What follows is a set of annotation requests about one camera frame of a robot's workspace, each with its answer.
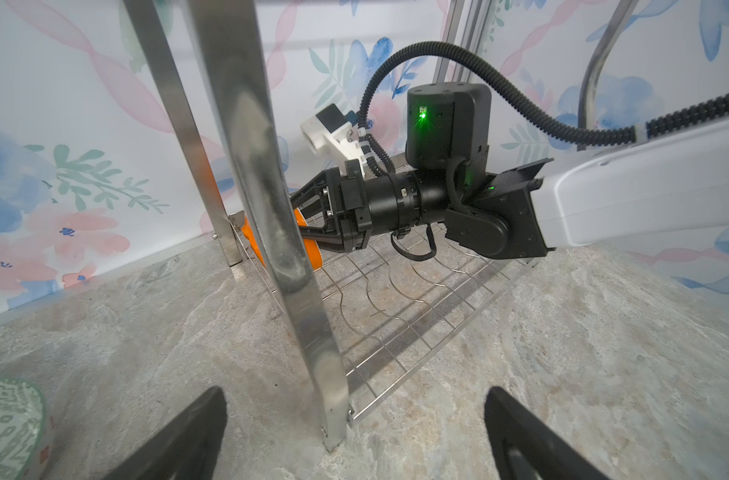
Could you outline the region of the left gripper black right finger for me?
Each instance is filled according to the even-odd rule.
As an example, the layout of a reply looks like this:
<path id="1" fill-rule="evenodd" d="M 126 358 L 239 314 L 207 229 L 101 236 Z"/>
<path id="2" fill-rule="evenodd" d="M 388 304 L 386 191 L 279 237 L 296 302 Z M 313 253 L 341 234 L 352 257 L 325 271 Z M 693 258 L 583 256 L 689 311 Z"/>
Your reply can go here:
<path id="1" fill-rule="evenodd" d="M 484 420 L 502 479 L 607 477 L 500 386 L 488 393 Z"/>

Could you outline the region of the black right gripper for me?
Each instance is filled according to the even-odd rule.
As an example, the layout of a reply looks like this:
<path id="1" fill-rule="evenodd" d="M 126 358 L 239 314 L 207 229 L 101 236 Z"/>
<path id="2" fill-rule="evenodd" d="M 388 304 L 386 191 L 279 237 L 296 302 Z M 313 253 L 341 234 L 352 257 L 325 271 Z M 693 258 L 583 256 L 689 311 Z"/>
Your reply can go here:
<path id="1" fill-rule="evenodd" d="M 332 227 L 300 228 L 302 238 L 316 242 L 320 250 L 353 252 L 368 246 L 373 222 L 365 180 L 358 167 L 346 175 L 336 168 L 320 172 L 290 196 L 290 204 L 304 218 L 323 214 L 330 207 L 332 214 L 326 219 L 332 220 Z"/>

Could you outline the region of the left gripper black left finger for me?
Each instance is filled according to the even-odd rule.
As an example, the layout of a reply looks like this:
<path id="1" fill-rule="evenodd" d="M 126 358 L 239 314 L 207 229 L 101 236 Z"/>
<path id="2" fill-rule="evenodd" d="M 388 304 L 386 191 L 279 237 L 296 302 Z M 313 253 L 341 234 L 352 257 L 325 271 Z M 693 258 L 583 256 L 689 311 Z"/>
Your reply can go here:
<path id="1" fill-rule="evenodd" d="M 208 388 L 106 477 L 212 479 L 227 423 L 224 391 Z"/>

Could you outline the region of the orange white bowl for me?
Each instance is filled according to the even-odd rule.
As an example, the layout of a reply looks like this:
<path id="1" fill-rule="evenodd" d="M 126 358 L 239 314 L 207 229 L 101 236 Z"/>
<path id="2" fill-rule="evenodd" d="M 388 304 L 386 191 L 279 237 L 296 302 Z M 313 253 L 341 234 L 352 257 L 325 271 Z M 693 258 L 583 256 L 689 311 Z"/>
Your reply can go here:
<path id="1" fill-rule="evenodd" d="M 296 208 L 294 210 L 294 217 L 296 217 L 296 223 L 298 223 L 298 226 L 308 225 L 308 222 L 306 222 L 306 218 L 304 218 L 304 215 L 300 213 L 300 209 Z M 252 248 L 252 251 L 254 251 L 254 254 L 256 254 L 256 257 L 258 257 L 260 263 L 262 263 L 262 266 L 266 266 L 266 263 L 264 263 L 264 259 L 262 259 L 262 252 L 260 252 L 260 248 L 258 248 L 258 242 L 256 242 L 256 237 L 254 237 L 254 233 L 252 233 L 252 228 L 250 228 L 250 223 L 248 223 L 248 218 L 244 218 L 242 235 L 244 235 L 244 237 L 246 237 L 246 240 L 248 240 L 248 243 L 250 243 L 250 248 Z M 310 260 L 310 266 L 312 266 L 312 270 L 320 269 L 322 267 L 322 253 L 320 253 L 318 243 L 316 243 L 316 241 L 314 240 L 305 239 L 304 249 L 306 249 L 306 256 L 308 256 L 308 260 Z"/>

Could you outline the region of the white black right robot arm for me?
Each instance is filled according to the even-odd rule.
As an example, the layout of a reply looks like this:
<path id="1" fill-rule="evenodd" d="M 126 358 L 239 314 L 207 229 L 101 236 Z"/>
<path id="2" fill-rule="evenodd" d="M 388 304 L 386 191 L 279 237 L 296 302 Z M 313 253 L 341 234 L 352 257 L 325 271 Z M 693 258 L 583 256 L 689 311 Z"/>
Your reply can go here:
<path id="1" fill-rule="evenodd" d="M 616 237 L 729 224 L 729 95 L 635 129 L 628 147 L 582 150 L 486 170 L 491 90 L 422 85 L 408 94 L 408 169 L 366 178 L 370 163 L 336 106 L 304 124 L 344 156 L 290 198 L 302 237 L 348 253 L 441 224 L 449 241 L 494 259 L 543 257 Z"/>

